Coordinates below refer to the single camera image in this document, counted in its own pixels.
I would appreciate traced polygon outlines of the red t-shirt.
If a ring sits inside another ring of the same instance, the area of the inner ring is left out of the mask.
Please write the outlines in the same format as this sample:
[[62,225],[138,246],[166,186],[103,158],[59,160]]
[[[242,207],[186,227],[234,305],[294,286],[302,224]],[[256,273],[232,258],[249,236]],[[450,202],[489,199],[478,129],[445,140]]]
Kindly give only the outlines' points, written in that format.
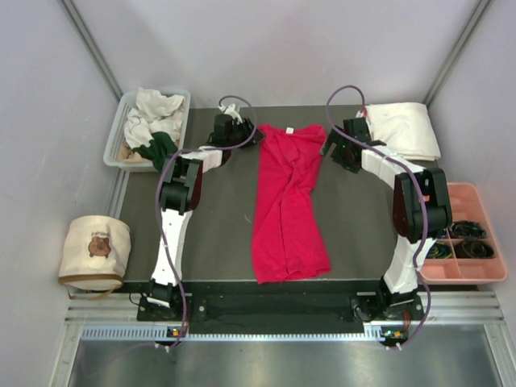
[[322,163],[325,128],[260,126],[252,267],[260,284],[313,278],[331,270],[311,193]]

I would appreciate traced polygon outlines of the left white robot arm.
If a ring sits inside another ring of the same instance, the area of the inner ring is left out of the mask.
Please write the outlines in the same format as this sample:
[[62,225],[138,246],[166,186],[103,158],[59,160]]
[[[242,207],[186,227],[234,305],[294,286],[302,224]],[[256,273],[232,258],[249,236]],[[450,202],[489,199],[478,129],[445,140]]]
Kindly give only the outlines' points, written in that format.
[[202,176],[224,165],[237,148],[258,144],[264,135],[231,104],[214,117],[207,144],[179,151],[168,159],[156,190],[156,220],[160,245],[147,302],[163,318],[177,318],[183,308],[181,258],[189,221],[202,193]]

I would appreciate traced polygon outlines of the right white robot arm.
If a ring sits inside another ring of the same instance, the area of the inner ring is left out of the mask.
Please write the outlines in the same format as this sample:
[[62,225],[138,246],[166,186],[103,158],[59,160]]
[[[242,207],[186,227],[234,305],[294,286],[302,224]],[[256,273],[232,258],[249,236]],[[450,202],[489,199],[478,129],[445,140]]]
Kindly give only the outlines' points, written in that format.
[[396,318],[406,308],[404,297],[418,288],[419,273],[428,252],[452,223],[445,172],[425,168],[399,156],[381,141],[373,141],[364,118],[332,125],[320,151],[344,169],[363,170],[393,191],[392,222],[397,244],[381,278],[385,292],[376,299],[378,313]]

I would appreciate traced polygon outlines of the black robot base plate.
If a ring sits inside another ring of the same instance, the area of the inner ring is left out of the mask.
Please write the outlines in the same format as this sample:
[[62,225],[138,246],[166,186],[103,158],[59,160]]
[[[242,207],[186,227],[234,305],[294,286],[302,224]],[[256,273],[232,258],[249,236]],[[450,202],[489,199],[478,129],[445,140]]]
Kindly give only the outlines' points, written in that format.
[[364,323],[407,326],[423,317],[421,298],[395,302],[378,280],[186,281],[182,302],[171,309],[147,302],[144,285],[140,322],[187,322],[189,333],[358,333]]

